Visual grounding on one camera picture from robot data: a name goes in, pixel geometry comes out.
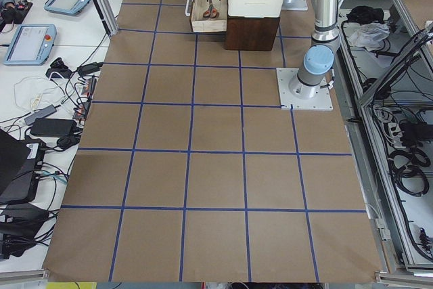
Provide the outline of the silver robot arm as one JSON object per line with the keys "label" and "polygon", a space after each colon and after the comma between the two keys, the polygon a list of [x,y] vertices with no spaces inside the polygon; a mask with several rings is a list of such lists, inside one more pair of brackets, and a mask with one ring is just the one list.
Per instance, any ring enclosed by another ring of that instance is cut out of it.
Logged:
{"label": "silver robot arm", "polygon": [[325,74],[332,68],[334,54],[340,46],[337,24],[338,0],[312,0],[315,29],[311,47],[305,53],[303,64],[288,87],[300,99],[311,99],[320,89]]}

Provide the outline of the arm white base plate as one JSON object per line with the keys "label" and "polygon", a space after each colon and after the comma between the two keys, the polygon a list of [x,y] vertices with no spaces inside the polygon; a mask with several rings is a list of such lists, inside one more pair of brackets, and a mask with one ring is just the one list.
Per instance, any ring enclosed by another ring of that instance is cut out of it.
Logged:
{"label": "arm white base plate", "polygon": [[298,80],[298,68],[276,68],[282,110],[332,111],[326,78],[319,85],[306,86]]}
{"label": "arm white base plate", "polygon": [[308,10],[308,5],[306,0],[283,0],[281,9],[286,11],[304,12]]}

